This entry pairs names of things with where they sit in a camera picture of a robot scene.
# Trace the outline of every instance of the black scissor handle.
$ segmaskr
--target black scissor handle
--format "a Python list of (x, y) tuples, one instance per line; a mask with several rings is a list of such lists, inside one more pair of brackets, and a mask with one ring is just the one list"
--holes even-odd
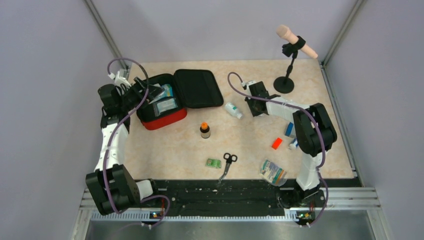
[(224, 159), (226, 160), (226, 163), (231, 164), (233, 162), (237, 162), (237, 155), (231, 155), (228, 152), (224, 153)]

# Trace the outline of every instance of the black round base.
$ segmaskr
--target black round base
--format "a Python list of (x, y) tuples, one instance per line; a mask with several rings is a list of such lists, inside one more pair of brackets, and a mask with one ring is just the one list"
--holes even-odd
[(286, 79), (285, 76), (279, 76), (274, 81), (274, 88), (279, 93), (288, 94), (295, 88), (295, 83), (290, 77)]

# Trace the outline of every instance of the red case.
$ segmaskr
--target red case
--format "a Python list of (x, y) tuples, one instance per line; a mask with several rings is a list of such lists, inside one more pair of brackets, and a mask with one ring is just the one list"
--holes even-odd
[(163, 116), (161, 118), (158, 118), (156, 120), (149, 121), (149, 122), (141, 121), (141, 123), (147, 130), (156, 130), (156, 129), (165, 127), (166, 125), (170, 125), (175, 122), (178, 122), (182, 120), (183, 118), (185, 118), (186, 116), (187, 116), (187, 110), (185, 108), (182, 108), (178, 110), (177, 112), (171, 113), (167, 116)]
[(137, 110), (137, 116), (148, 130), (156, 130), (187, 116), (187, 109), (218, 107), (224, 104), (224, 98), (209, 70), (179, 69), (174, 75), (164, 73), (149, 78), (149, 84), (172, 87), (173, 96), (158, 100), (158, 103), (169, 98), (175, 99), (176, 108), (167, 110), (159, 116), (155, 115), (154, 103)]

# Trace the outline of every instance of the microphone stand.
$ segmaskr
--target microphone stand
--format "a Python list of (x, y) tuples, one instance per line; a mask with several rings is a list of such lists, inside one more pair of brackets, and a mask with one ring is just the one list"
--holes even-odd
[(295, 88), (295, 83), (292, 79), (289, 78), (289, 75), (293, 70), (293, 63), (298, 57), (299, 49), (303, 48), (306, 43), (303, 38), (301, 38), (300, 36), (297, 37), (299, 38), (299, 40), (295, 44), (287, 43), (282, 46), (282, 53), (287, 57), (291, 56), (291, 63), (287, 67), (287, 72), (285, 73), (285, 76), (279, 76), (274, 81), (275, 90), (282, 94), (291, 93)]

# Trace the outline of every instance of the small brown bottle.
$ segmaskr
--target small brown bottle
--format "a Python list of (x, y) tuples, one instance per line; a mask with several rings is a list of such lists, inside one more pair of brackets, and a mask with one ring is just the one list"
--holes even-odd
[(200, 125), (200, 135), (204, 139), (207, 139), (211, 136), (211, 129), (206, 122), (202, 122)]

